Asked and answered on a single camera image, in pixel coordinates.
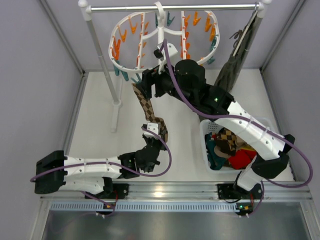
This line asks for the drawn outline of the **beige ribbed sock striped cuff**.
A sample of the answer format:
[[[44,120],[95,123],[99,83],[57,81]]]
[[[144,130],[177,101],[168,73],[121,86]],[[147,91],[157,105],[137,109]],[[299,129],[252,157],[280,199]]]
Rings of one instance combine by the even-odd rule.
[[[229,154],[226,154],[224,152],[221,151],[221,149],[218,146],[214,147],[214,153],[220,157],[220,158],[224,158],[224,159],[229,159],[231,156]]]

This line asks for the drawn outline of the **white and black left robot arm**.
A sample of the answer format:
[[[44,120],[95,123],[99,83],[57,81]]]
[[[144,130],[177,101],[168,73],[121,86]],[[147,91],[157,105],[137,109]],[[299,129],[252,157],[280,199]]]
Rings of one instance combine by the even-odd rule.
[[[153,177],[158,157],[167,149],[168,135],[158,137],[143,133],[146,145],[137,151],[109,158],[76,158],[56,150],[36,163],[34,192],[38,195],[58,191],[87,192],[95,197],[106,197],[114,191],[113,180]]]

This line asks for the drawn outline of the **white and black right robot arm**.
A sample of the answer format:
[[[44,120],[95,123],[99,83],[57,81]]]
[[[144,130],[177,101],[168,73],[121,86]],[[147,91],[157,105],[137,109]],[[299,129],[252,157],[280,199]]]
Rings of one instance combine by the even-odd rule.
[[[184,102],[192,111],[230,130],[256,151],[253,161],[242,170],[235,180],[235,188],[251,191],[263,179],[274,179],[287,167],[288,152],[293,148],[295,137],[280,135],[268,130],[247,113],[235,98],[219,86],[206,82],[205,68],[196,61],[185,59],[175,66],[169,63],[164,69],[156,66],[142,73],[136,85],[146,100],[168,94]]]

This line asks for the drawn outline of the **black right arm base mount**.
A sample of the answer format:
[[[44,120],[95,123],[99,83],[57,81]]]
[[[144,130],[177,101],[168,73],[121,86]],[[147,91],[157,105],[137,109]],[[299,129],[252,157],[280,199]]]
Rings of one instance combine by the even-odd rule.
[[[218,199],[227,203],[237,203],[241,200],[259,200],[262,197],[262,186],[257,183],[252,190],[246,191],[233,183],[220,183],[217,185]]]

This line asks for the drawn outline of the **white round clip hanger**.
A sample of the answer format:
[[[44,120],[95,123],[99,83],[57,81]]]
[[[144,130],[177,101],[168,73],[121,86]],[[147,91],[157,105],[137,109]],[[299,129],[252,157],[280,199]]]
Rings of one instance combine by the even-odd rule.
[[[220,43],[218,19],[211,10],[176,10],[173,16],[157,1],[155,11],[136,11],[113,28],[108,56],[117,77],[138,83],[142,72],[163,67],[165,57],[154,59],[155,49],[167,40],[171,63],[196,57],[199,65],[211,64]]]

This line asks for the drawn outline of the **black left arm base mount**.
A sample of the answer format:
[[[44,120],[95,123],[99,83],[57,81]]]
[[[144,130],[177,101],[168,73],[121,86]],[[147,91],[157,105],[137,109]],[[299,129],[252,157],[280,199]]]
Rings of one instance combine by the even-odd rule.
[[[129,184],[127,183],[112,183],[103,187],[103,191],[98,194],[88,193],[97,199],[118,200],[125,199],[129,194]]]

